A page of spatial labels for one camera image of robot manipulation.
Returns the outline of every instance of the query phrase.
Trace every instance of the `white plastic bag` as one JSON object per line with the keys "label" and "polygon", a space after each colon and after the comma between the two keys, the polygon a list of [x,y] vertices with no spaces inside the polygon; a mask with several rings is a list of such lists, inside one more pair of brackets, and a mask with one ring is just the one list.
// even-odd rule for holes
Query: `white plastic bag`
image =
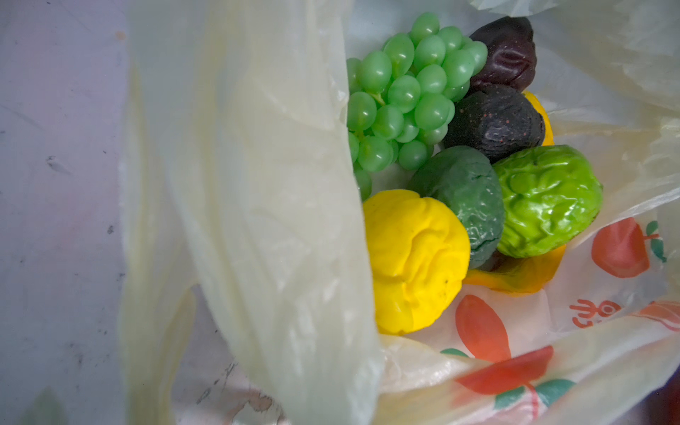
{"label": "white plastic bag", "polygon": [[[296,425],[607,424],[662,385],[680,362],[680,14],[654,3],[565,1],[531,18],[529,90],[556,143],[593,163],[605,206],[546,289],[515,299],[466,287],[433,326],[400,338],[379,337],[373,321],[345,42],[363,57],[425,11],[464,33],[498,16],[451,1],[364,0],[351,17],[340,0],[134,2],[120,311],[129,423],[173,423],[198,282],[239,364]],[[375,189],[407,178],[389,169]],[[631,216],[658,222],[667,263],[648,251],[649,271],[620,279],[589,254],[598,229]],[[460,338],[462,303],[505,328],[496,364]],[[580,329],[579,312],[602,323]]]}

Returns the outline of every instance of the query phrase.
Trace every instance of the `dark purple fruit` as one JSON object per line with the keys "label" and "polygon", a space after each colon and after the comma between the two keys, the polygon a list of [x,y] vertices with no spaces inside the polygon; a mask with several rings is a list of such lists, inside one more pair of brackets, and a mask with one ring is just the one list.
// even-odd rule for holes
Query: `dark purple fruit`
{"label": "dark purple fruit", "polygon": [[484,25],[470,38],[489,49],[484,68],[470,80],[470,93],[491,84],[521,92],[534,80],[536,45],[529,19],[506,16]]}
{"label": "dark purple fruit", "polygon": [[545,138],[543,117],[526,97],[508,86],[482,87],[456,104],[443,145],[470,146],[493,164]]}

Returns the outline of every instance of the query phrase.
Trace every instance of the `grape bunch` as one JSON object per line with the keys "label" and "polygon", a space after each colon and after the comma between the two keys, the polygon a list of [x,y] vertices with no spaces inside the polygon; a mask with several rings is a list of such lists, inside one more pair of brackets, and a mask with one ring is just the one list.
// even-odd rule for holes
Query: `grape bunch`
{"label": "grape bunch", "polygon": [[362,200],[371,196],[369,173],[394,163],[413,171],[432,156],[487,54],[484,43],[457,27],[440,29],[426,12],[382,50],[347,59],[347,128]]}

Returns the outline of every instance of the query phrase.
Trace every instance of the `table surface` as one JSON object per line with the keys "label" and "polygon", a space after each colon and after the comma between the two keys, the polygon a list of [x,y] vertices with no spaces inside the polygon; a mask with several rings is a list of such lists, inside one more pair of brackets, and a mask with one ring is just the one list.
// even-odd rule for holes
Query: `table surface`
{"label": "table surface", "polygon": [[[116,314],[125,0],[0,1],[0,423],[51,388],[70,424],[121,424]],[[179,423],[253,391],[199,296]],[[633,411],[620,424],[642,424]]]}

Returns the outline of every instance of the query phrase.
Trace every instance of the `yellow ball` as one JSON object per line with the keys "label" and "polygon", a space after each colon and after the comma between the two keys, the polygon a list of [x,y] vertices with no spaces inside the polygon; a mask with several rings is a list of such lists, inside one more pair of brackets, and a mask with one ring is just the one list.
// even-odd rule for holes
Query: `yellow ball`
{"label": "yellow ball", "polygon": [[525,91],[522,92],[522,94],[524,97],[526,97],[526,100],[531,102],[531,105],[534,107],[536,112],[538,112],[543,117],[543,122],[545,123],[545,139],[543,139],[541,146],[554,146],[555,140],[552,132],[552,125],[550,125],[550,118],[548,117],[548,113],[545,111],[545,108],[543,105],[541,105],[541,102],[539,102],[539,99],[534,96],[533,93]]}
{"label": "yellow ball", "polygon": [[434,198],[386,190],[364,203],[378,330],[403,335],[430,326],[460,292],[470,239]]}

